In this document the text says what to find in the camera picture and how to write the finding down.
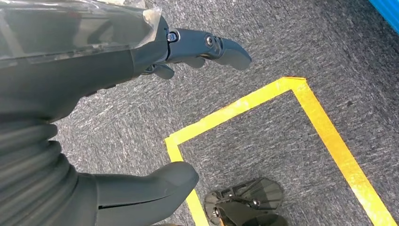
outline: clear plastic wrap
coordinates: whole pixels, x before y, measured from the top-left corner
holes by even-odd
[[[0,0],[0,67],[128,50],[155,40],[161,9],[141,0]]]

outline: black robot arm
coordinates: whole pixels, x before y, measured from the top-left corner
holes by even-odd
[[[51,123],[99,89],[141,74],[171,78],[166,64],[208,59],[245,69],[246,51],[207,32],[169,29],[156,9],[89,0],[0,7],[0,225],[147,226],[169,217],[197,184],[191,165],[145,177],[77,173],[49,141]]]

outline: yellow tape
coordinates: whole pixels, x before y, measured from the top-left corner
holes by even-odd
[[[171,134],[165,139],[171,161],[183,161],[178,148],[179,144],[289,90],[294,92],[373,224],[376,226],[396,226],[391,214],[367,180],[366,175],[357,164],[304,78],[283,77],[206,116],[199,122]],[[208,226],[207,218],[195,190],[186,201],[196,226]]]
[[[306,81],[293,82],[292,91],[371,222],[376,226],[396,226],[395,220],[368,181]]]

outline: blue object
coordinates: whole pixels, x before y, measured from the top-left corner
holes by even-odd
[[[370,0],[370,2],[399,34],[399,0]]]

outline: screw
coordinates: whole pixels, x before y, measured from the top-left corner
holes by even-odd
[[[261,203],[258,200],[256,200],[256,199],[253,199],[252,202],[255,204],[255,206],[260,206],[261,205]]]
[[[174,42],[177,41],[177,35],[173,32],[170,32],[166,35],[166,39],[168,42]]]
[[[213,212],[212,212],[212,215],[214,216],[214,217],[219,217],[219,210],[217,209],[217,208],[214,208],[213,209]]]
[[[207,38],[205,39],[205,43],[208,47],[212,47],[213,46],[213,38],[211,36],[207,36]]]

